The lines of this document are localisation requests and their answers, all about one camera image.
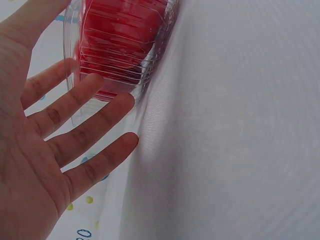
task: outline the white fabric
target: white fabric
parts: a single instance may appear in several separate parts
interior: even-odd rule
[[[187,5],[144,100],[119,228],[101,235],[318,239],[320,1]]]

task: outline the yellow dot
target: yellow dot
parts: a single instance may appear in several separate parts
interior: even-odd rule
[[[74,205],[72,203],[70,203],[66,209],[68,211],[71,211],[72,209],[74,209]]]
[[[98,230],[98,228],[99,228],[99,221],[96,221],[96,222],[95,222],[94,228],[95,228],[96,230]]]
[[[94,202],[94,199],[91,196],[87,196],[85,198],[85,201],[86,201],[87,204],[92,204]]]

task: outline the clear plastic container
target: clear plastic container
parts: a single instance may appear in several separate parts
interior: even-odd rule
[[[72,117],[78,125],[121,92],[139,102],[164,54],[180,0],[72,0],[63,25],[64,58],[75,71],[68,89],[88,74],[104,86]]]

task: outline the red contents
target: red contents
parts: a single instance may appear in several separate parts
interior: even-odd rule
[[[154,45],[168,0],[82,0],[80,39],[75,58],[80,73],[105,77],[101,100],[131,92],[139,83],[142,61]]]

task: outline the hand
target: hand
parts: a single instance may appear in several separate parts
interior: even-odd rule
[[[34,45],[68,3],[28,0],[0,23],[1,239],[45,239],[68,204],[116,168],[138,143],[134,133],[124,134],[89,161],[61,172],[134,105],[130,94],[119,94],[77,128],[44,141],[103,86],[96,74],[43,111],[25,116],[25,109],[71,72],[61,61],[26,81]]]

